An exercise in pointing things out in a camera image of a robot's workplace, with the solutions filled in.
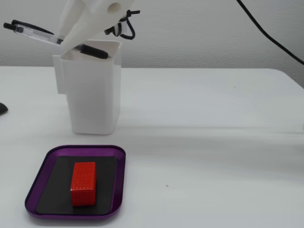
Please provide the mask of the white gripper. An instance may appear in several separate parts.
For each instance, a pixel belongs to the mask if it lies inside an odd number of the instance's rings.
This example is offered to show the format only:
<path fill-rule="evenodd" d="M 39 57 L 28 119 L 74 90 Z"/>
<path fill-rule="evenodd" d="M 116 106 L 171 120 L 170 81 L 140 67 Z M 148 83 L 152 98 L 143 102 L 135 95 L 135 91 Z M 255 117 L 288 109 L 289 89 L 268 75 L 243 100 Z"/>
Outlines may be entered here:
<path fill-rule="evenodd" d="M 68 0 L 59 21 L 62 49 L 70 50 L 118 22 L 134 0 Z"/>

